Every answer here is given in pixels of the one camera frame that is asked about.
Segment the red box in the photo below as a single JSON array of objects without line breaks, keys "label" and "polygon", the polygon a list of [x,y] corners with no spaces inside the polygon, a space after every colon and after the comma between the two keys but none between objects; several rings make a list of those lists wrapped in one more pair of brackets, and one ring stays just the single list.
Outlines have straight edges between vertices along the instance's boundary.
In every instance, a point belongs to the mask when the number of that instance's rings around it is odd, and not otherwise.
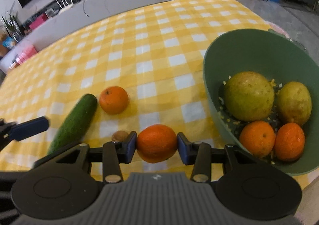
[{"label": "red box", "polygon": [[34,20],[30,24],[30,29],[32,29],[32,30],[36,29],[39,25],[41,25],[45,21],[47,21],[47,15],[46,14],[42,14],[42,15],[38,16],[37,19]]}]

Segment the orange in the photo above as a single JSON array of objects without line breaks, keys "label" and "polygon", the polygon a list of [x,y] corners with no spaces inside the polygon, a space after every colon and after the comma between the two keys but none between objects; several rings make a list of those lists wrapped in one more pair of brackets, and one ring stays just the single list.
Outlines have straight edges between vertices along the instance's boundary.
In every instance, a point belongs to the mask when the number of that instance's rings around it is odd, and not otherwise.
[{"label": "orange", "polygon": [[275,141],[275,154],[282,161],[298,159],[305,146],[305,134],[296,123],[283,125],[277,133]]},{"label": "orange", "polygon": [[254,156],[263,158],[274,147],[276,135],[269,123],[255,121],[247,124],[240,136],[240,143]]},{"label": "orange", "polygon": [[177,150],[177,137],[172,128],[154,124],[138,135],[136,149],[144,161],[157,163],[173,156]]},{"label": "orange", "polygon": [[101,92],[98,101],[104,112],[119,114],[129,104],[129,96],[121,87],[108,87]]}]

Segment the metal screw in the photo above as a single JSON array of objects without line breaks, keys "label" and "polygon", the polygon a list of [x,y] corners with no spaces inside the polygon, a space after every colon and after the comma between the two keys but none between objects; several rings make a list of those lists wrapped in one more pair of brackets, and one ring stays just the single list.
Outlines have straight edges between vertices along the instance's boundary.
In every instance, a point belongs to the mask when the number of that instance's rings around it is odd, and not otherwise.
[{"label": "metal screw", "polygon": [[108,183],[118,183],[121,181],[121,177],[118,175],[108,175],[105,177],[105,181]]},{"label": "metal screw", "polygon": [[198,183],[204,183],[204,182],[207,182],[208,176],[204,174],[194,175],[193,180]]}]

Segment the black cable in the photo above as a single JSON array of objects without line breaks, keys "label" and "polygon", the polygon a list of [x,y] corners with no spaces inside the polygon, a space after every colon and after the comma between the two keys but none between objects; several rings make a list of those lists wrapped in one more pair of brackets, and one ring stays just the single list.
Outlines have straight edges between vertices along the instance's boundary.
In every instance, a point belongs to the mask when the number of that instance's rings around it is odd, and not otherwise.
[{"label": "black cable", "polygon": [[85,0],[83,0],[83,13],[84,13],[87,17],[90,17],[87,13],[85,13],[85,10],[84,10],[84,3],[85,3]]}]

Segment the green bowl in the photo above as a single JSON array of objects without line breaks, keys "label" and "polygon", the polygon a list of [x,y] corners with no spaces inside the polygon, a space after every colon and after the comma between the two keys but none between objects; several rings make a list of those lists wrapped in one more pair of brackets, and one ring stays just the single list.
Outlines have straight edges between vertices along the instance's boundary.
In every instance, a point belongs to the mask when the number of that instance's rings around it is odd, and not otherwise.
[{"label": "green bowl", "polygon": [[307,86],[312,98],[312,113],[302,127],[306,137],[302,156],[294,162],[275,161],[274,166],[289,175],[302,175],[319,166],[319,67],[294,43],[280,35],[255,29],[242,29],[218,37],[206,51],[203,78],[212,119],[227,144],[246,150],[221,119],[223,81],[241,71],[255,71],[283,85],[299,81]]}]

